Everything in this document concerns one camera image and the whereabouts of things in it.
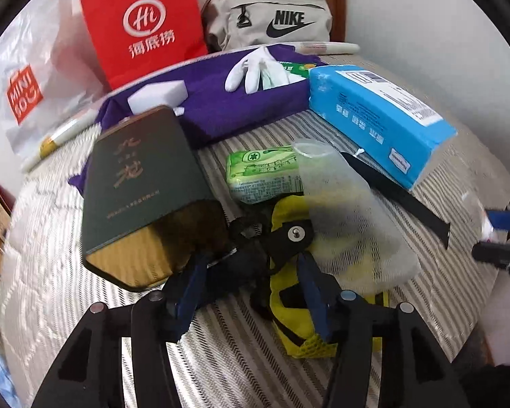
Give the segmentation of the dark green tea tin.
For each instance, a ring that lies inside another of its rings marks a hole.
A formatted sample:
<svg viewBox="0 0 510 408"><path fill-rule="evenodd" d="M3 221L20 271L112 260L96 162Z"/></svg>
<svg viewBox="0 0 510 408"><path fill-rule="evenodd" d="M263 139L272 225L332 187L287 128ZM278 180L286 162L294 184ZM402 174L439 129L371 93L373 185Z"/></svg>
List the dark green tea tin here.
<svg viewBox="0 0 510 408"><path fill-rule="evenodd" d="M141 292L181 271L192 255L231 252L228 222L172 109L159 106L104 131L88 160L84 266Z"/></svg>

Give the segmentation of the green tissue packet on towel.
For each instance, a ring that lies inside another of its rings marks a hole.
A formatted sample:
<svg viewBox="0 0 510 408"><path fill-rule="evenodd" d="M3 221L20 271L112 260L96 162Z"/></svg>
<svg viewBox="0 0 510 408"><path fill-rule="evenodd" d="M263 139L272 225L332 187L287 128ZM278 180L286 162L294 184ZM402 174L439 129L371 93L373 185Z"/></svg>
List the green tissue packet on towel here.
<svg viewBox="0 0 510 408"><path fill-rule="evenodd" d="M292 63L292 62L281 62L282 67L286 70L287 80L289 84L294 84L302 80L308 79L308 75L311 69L315 68L315 64L311 63Z"/></svg>

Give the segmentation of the grey Nike waist bag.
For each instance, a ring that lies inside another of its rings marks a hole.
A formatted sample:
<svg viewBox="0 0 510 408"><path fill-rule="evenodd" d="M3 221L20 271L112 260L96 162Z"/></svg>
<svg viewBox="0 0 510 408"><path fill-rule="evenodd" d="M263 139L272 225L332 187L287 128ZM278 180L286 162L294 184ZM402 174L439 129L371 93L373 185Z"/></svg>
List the grey Nike waist bag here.
<svg viewBox="0 0 510 408"><path fill-rule="evenodd" d="M328 41L333 16L326 0L207 0L206 42L219 51L253 45Z"/></svg>

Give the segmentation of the yellow pouch with black straps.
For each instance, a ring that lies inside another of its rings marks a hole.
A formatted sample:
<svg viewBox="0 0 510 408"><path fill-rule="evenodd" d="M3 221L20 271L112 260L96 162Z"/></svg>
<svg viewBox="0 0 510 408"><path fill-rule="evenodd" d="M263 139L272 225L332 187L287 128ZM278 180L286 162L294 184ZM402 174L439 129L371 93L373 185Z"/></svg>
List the yellow pouch with black straps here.
<svg viewBox="0 0 510 408"><path fill-rule="evenodd" d="M343 157L372 189L399 204L428 227L444 246L449 245L449 223L440 219L402 186L362 160L348 153L343 153ZM260 242L254 240L243 252L219 261L208 269L199 306L204 307L217 299L234 294L241 286L256 282L251 305L260 318L273 323L289 356L296 359L334 357L337 346L324 342L314 329L304 292L298 281L296 258L282 262L278 267L278 271L272 271L273 265L269 264L266 252Z"/></svg>

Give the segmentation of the blue tissue pack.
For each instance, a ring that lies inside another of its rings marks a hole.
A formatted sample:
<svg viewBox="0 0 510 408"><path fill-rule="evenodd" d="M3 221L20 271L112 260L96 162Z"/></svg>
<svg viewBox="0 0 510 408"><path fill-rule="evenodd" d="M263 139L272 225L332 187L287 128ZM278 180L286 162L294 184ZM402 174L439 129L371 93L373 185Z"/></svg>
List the blue tissue pack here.
<svg viewBox="0 0 510 408"><path fill-rule="evenodd" d="M308 72L309 107L363 148L407 190L421 182L457 135L439 113L406 89L357 65Z"/></svg>

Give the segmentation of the rolled patterned paper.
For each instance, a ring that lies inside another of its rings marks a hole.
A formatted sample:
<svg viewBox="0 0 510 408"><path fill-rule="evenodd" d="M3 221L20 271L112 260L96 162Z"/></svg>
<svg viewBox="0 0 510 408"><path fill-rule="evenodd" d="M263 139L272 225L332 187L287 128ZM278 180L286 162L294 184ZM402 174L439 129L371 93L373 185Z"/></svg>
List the rolled patterned paper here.
<svg viewBox="0 0 510 408"><path fill-rule="evenodd" d="M343 41L286 41L284 45L293 46L297 53L303 54L355 54L360 51L360 46L358 44ZM82 109L79 113L74 114L74 116L61 124L53 133L46 136L36 147L32 155L21 164L22 172L29 173L41 160L71 138L80 134L80 132L84 131L87 127L90 127L95 122L98 110L106 98L107 96L97 100L88 108Z"/></svg>

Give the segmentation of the white sponge block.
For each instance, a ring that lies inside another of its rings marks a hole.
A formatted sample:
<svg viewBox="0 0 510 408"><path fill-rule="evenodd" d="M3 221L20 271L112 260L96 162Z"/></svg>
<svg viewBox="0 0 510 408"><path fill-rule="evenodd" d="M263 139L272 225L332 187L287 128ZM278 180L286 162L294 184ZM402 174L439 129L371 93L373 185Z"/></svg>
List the white sponge block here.
<svg viewBox="0 0 510 408"><path fill-rule="evenodd" d="M184 114L182 103L189 97L183 80L151 83L143 86L127 99L134 115L145 113L159 106L173 109L177 116Z"/></svg>

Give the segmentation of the red Haidilao paper bag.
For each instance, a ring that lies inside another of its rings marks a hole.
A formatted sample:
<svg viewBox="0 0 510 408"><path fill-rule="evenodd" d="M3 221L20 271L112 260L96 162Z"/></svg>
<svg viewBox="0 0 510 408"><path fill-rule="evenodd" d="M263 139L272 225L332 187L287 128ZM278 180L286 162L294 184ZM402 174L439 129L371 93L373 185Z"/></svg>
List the red Haidilao paper bag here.
<svg viewBox="0 0 510 408"><path fill-rule="evenodd" d="M81 0L112 89L206 55L198 0Z"/></svg>

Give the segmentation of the green wet wipes pack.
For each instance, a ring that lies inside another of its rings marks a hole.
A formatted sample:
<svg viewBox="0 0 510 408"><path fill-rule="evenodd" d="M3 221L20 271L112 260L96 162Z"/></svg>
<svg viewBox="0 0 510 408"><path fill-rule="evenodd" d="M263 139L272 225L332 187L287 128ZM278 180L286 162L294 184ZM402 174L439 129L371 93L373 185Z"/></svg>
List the green wet wipes pack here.
<svg viewBox="0 0 510 408"><path fill-rule="evenodd" d="M244 204L303 192L296 153L290 146L231 153L225 165L231 196Z"/></svg>

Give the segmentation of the translucent mesh pouch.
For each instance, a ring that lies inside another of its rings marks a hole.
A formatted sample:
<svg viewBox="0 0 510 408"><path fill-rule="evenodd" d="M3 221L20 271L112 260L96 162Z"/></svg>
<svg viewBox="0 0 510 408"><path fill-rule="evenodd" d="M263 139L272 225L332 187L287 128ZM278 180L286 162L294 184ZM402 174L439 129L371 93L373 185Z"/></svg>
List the translucent mesh pouch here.
<svg viewBox="0 0 510 408"><path fill-rule="evenodd" d="M325 274L363 296L419 274L417 255L338 150L311 139L292 148L315 233L311 252Z"/></svg>

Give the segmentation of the white Miniso plastic bag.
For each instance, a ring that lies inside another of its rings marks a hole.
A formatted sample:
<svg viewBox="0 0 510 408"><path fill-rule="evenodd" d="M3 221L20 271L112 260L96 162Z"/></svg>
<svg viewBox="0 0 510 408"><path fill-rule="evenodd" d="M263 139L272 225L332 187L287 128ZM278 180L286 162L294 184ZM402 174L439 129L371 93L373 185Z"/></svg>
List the white Miniso plastic bag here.
<svg viewBox="0 0 510 408"><path fill-rule="evenodd" d="M85 33L71 0L44 0L17 15L2 34L0 125L20 160L104 94L84 49Z"/></svg>

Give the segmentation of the purple towel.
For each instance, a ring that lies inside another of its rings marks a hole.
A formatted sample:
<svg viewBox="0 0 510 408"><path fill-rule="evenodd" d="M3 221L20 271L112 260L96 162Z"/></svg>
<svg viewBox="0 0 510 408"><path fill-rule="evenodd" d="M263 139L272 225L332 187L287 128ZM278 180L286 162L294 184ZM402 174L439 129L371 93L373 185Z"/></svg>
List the purple towel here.
<svg viewBox="0 0 510 408"><path fill-rule="evenodd" d="M225 90L225 78L246 51L207 55L172 70L162 70L111 96L100 107L96 123L104 132L132 116L128 97L147 84L182 80L188 97L180 124L192 149L198 150L228 137L276 122L308 109L308 79L247 94Z"/></svg>

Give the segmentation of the striped quilted mattress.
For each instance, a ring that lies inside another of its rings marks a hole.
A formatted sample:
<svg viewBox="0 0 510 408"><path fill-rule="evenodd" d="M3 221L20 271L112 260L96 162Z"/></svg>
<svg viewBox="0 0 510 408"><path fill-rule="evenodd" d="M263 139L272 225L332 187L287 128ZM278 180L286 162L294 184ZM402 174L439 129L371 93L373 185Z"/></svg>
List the striped quilted mattress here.
<svg viewBox="0 0 510 408"><path fill-rule="evenodd" d="M71 186L94 141L92 126L41 162L24 179L3 247L0 330L13 384L30 406L49 367L89 306L129 305L136 296L89 272L81 260L84 201ZM510 201L510 173L465 125L413 195L449 222L449 243L399 206L382 207L421 265L390 292L391 304L411 302L449 358L467 341L496 280L473 260L480 224L465 197L488 208ZM189 331L168 347L186 407L318 407L332 363L286 354L272 325L250 307L247 291L198 311Z"/></svg>

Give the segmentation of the white glove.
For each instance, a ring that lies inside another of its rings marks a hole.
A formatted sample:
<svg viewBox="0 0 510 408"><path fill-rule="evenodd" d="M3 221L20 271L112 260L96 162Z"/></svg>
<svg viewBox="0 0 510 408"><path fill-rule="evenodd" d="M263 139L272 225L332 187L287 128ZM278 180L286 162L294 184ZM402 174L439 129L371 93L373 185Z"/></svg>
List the white glove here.
<svg viewBox="0 0 510 408"><path fill-rule="evenodd" d="M301 75L292 74L278 62L266 46L260 46L241 58L225 79L225 91L234 92L241 84L246 94L260 90L288 86L303 81Z"/></svg>

